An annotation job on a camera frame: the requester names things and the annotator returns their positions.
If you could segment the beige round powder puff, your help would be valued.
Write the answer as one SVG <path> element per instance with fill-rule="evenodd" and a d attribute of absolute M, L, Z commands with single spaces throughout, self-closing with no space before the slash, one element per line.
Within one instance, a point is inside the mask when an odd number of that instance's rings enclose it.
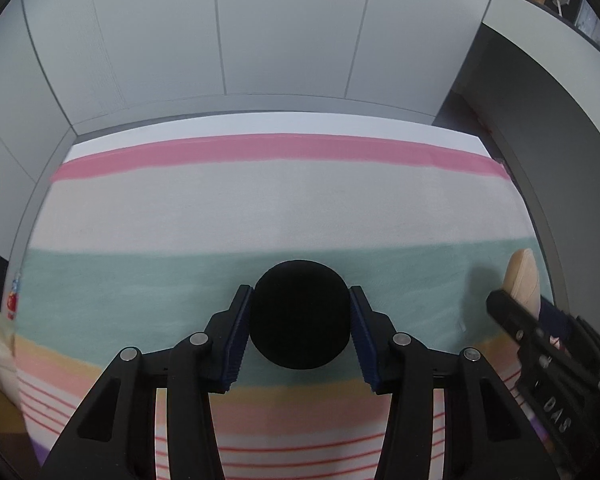
<path fill-rule="evenodd" d="M 540 277 L 530 248 L 516 250 L 510 257 L 502 289 L 534 318 L 540 317 Z"/>

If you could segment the white curved counter shelf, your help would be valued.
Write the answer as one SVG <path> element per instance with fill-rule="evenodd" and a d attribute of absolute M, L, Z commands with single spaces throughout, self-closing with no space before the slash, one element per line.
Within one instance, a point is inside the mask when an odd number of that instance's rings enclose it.
<path fill-rule="evenodd" d="M 544 68 L 600 133 L 600 49 L 530 0 L 490 0 L 482 24 Z"/>

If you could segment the striped colourful cloth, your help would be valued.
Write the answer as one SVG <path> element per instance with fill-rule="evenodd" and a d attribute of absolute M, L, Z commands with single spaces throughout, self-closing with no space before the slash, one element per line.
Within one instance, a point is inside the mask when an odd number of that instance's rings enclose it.
<path fill-rule="evenodd" d="M 524 201 L 484 151 L 291 133 L 82 145 L 53 175 L 20 281 L 15 356 L 35 454 L 122 348 L 177 344 L 292 259 L 361 286 L 430 348 L 478 348 L 513 385 L 516 348 L 486 296 L 535 247 Z"/>

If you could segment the black round puff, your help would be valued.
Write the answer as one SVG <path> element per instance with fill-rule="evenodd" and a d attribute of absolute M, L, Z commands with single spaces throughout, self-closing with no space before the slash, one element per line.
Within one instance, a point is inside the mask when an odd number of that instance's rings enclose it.
<path fill-rule="evenodd" d="M 284 261 L 251 294 L 249 335 L 268 361 L 315 370 L 340 356 L 351 333 L 351 297 L 334 270 L 309 260 Z"/>

